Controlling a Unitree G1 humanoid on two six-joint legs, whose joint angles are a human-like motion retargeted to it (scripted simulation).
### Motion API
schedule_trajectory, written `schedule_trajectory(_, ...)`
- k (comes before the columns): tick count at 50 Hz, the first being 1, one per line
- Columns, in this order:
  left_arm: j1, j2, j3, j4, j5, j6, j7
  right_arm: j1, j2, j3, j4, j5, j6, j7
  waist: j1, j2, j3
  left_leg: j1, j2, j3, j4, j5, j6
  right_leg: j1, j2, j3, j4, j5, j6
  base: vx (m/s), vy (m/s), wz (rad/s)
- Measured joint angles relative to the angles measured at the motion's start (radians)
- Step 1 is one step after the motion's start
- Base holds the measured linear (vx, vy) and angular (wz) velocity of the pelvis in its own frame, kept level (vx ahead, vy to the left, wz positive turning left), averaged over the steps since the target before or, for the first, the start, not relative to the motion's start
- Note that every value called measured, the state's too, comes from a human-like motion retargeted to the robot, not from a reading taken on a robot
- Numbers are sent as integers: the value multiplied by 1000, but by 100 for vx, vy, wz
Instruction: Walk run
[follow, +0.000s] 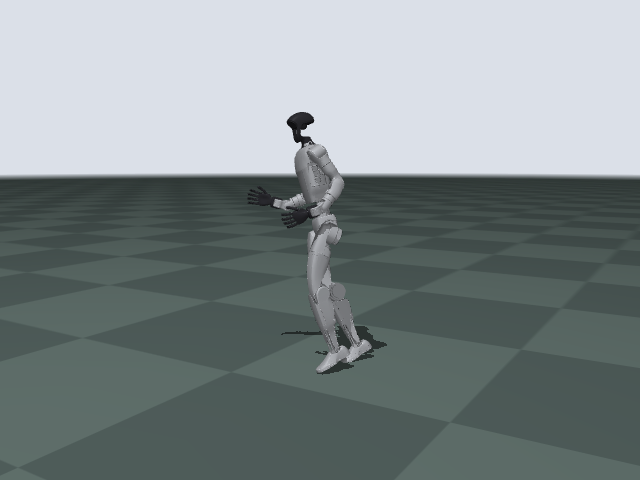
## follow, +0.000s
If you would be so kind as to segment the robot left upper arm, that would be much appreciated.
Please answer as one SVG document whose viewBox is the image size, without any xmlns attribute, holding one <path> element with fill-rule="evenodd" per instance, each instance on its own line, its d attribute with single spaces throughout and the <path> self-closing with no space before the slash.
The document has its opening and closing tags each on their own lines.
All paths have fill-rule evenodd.
<svg viewBox="0 0 640 480">
<path fill-rule="evenodd" d="M 331 162 L 326 149 L 322 145 L 315 145 L 309 148 L 306 153 L 308 154 L 311 161 L 316 163 L 321 168 L 323 173 L 331 179 L 331 181 L 329 182 L 329 189 L 331 188 L 333 181 L 337 178 L 341 179 L 344 183 L 343 178 L 339 174 L 334 164 Z"/>
</svg>

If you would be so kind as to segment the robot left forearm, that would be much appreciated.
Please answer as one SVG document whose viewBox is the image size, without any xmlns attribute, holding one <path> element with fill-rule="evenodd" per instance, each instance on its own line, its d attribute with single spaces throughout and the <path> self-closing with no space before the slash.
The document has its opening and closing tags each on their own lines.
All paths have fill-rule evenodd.
<svg viewBox="0 0 640 480">
<path fill-rule="evenodd" d="M 310 209 L 311 216 L 315 217 L 322 213 L 327 213 L 334 201 L 337 201 L 337 199 L 341 195 L 343 187 L 343 181 L 339 178 L 335 179 L 332 183 L 331 188 L 325 192 L 325 195 L 321 199 L 321 202 L 317 204 L 318 206 Z"/>
</svg>

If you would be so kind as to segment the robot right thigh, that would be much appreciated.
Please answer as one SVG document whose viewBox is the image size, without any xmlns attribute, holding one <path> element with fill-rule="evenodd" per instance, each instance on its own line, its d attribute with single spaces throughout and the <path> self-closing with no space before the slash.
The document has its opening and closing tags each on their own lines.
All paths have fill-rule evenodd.
<svg viewBox="0 0 640 480">
<path fill-rule="evenodd" d="M 315 233 L 314 230 L 312 230 L 311 232 L 308 233 L 308 238 L 307 238 L 307 249 L 308 249 L 308 255 L 310 252 L 310 248 L 312 245 L 312 242 L 314 240 L 315 237 Z M 326 243 L 328 244 L 328 243 Z M 328 264 L 327 270 L 325 272 L 325 275 L 322 279 L 322 284 L 326 285 L 330 291 L 330 298 L 332 301 L 340 301 L 344 298 L 346 290 L 345 287 L 340 284 L 340 283 L 333 283 L 331 281 L 331 269 L 330 269 L 330 262 Z"/>
</svg>

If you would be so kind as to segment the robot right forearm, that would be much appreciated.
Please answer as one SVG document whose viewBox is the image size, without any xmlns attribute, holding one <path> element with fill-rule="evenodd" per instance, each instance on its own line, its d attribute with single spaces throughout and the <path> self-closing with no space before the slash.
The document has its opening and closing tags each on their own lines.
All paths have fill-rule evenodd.
<svg viewBox="0 0 640 480">
<path fill-rule="evenodd" d="M 300 206 L 300 207 L 302 207 L 302 206 L 304 206 L 305 203 L 306 203 L 305 199 L 303 197 L 303 194 L 301 193 L 301 194 L 297 194 L 295 197 L 289 198 L 289 201 L 288 200 L 283 200 L 282 201 L 282 200 L 274 199 L 273 206 L 277 207 L 277 208 L 281 208 L 281 209 L 283 209 L 285 211 L 289 211 L 291 209 L 287 209 L 286 208 L 287 206 L 290 206 L 290 207 L 298 207 L 298 206 Z"/>
</svg>

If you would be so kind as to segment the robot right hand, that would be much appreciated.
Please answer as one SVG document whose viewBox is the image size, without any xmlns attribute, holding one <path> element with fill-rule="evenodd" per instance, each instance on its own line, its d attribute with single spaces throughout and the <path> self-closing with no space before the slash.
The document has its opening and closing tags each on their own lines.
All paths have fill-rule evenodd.
<svg viewBox="0 0 640 480">
<path fill-rule="evenodd" d="M 260 206 L 267 206 L 267 205 L 270 205 L 270 206 L 271 206 L 271 207 L 273 207 L 273 208 L 281 209 L 281 208 L 277 208 L 277 207 L 274 207 L 274 206 L 273 206 L 274 199 L 282 200 L 281 198 L 274 197 L 274 196 L 273 196 L 273 197 L 271 197 L 271 195 L 270 195 L 270 194 L 268 194 L 268 193 L 267 193 L 267 192 L 266 192 L 262 187 L 260 187 L 260 186 L 257 186 L 257 188 L 258 188 L 258 189 L 260 189 L 263 193 L 260 193 L 260 192 L 258 192 L 258 191 L 255 191 L 255 190 L 250 189 L 249 191 L 254 192 L 254 193 L 256 193 L 256 194 L 259 194 L 259 195 L 255 195 L 255 194 L 251 194 L 251 193 L 248 193 L 247 195 L 257 197 L 258 199 L 256 199 L 256 198 L 250 198 L 250 197 L 247 197 L 247 199 L 249 199 L 249 200 L 254 200 L 254 201 L 258 201 L 259 203 L 258 203 L 258 202 L 248 202 L 248 204 L 255 204 L 255 205 L 260 205 Z M 283 200 L 282 200 L 282 201 L 283 201 Z"/>
</svg>

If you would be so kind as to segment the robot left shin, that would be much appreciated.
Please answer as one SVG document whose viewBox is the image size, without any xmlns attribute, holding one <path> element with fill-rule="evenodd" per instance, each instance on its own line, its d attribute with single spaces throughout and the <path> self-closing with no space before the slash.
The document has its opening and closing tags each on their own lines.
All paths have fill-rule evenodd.
<svg viewBox="0 0 640 480">
<path fill-rule="evenodd" d="M 317 304 L 315 304 L 312 296 L 308 295 L 312 312 L 314 314 L 317 325 L 322 332 L 325 342 L 328 345 L 329 352 L 335 354 L 336 352 L 339 352 L 339 346 L 335 331 L 335 312 L 332 300 L 330 298 L 330 291 L 327 287 L 320 286 L 315 294 L 315 297 Z M 330 349 L 329 344 L 332 350 Z M 335 351 L 333 350 L 333 348 L 335 348 Z M 338 351 L 336 351 L 337 349 Z"/>
</svg>

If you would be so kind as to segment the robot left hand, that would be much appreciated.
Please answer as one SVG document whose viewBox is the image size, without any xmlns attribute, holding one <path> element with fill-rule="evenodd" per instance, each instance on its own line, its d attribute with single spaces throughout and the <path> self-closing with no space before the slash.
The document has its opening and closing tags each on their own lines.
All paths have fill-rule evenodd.
<svg viewBox="0 0 640 480">
<path fill-rule="evenodd" d="M 293 218 L 294 218 L 294 220 L 291 220 L 291 221 L 288 221 L 288 222 L 284 222 L 284 225 L 288 225 L 288 224 L 291 224 L 291 223 L 297 222 L 297 223 L 294 223 L 294 224 L 292 224 L 292 225 L 290 225 L 290 226 L 287 226 L 287 228 L 292 228 L 292 227 L 294 227 L 294 226 L 296 226 L 296 225 L 298 225 L 298 224 L 302 224 L 303 222 L 305 222 L 305 221 L 307 220 L 307 218 L 308 218 L 308 217 L 309 217 L 310 219 L 315 218 L 315 217 L 318 217 L 319 215 L 318 215 L 318 216 L 315 216 L 315 217 L 312 217 L 312 216 L 311 216 L 311 213 L 310 213 L 310 209 L 311 209 L 311 208 L 314 208 L 314 207 L 316 207 L 316 206 L 318 206 L 318 205 L 312 205 L 312 206 L 309 206 L 309 207 L 307 207 L 307 208 L 306 208 L 306 210 L 305 210 L 305 209 L 303 209 L 303 208 L 300 208 L 300 209 L 299 209 L 299 208 L 296 208 L 296 207 L 290 207 L 290 206 L 287 206 L 287 207 L 286 207 L 287 209 L 292 209 L 292 210 L 296 210 L 296 211 L 293 211 L 293 212 L 291 212 L 291 213 L 284 213 L 284 214 L 281 214 L 281 216 L 289 216 L 289 215 L 293 215 L 293 216 L 290 216 L 290 217 L 287 217 L 287 218 L 282 218 L 282 221 L 286 221 L 286 220 L 290 220 L 290 219 L 293 219 Z"/>
</svg>

